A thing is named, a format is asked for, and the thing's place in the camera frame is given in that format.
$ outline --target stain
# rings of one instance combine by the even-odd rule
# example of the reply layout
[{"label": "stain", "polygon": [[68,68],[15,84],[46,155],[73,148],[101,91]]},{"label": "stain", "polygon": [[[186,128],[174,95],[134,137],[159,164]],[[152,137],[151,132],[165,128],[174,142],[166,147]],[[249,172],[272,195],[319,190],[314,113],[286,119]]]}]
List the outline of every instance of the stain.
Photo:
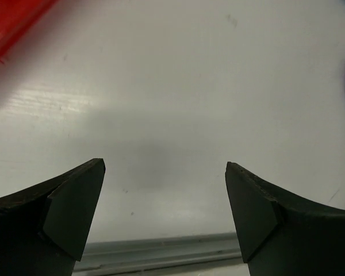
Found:
[{"label": "stain", "polygon": [[335,191],[335,193],[332,195],[332,197],[329,199],[329,201],[328,201],[327,203],[330,203],[330,202],[333,200],[333,198],[334,198],[340,191],[341,191],[341,187],[339,187],[339,188]]},{"label": "stain", "polygon": [[236,28],[237,26],[237,20],[231,16],[231,14],[228,14],[226,16],[227,21]]}]

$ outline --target red tray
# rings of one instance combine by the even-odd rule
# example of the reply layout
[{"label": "red tray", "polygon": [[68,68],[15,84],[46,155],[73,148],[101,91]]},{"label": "red tray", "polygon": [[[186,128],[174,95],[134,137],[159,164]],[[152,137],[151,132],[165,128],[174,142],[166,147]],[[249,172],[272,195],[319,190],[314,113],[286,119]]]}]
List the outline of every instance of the red tray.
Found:
[{"label": "red tray", "polygon": [[0,0],[0,57],[58,0]]}]

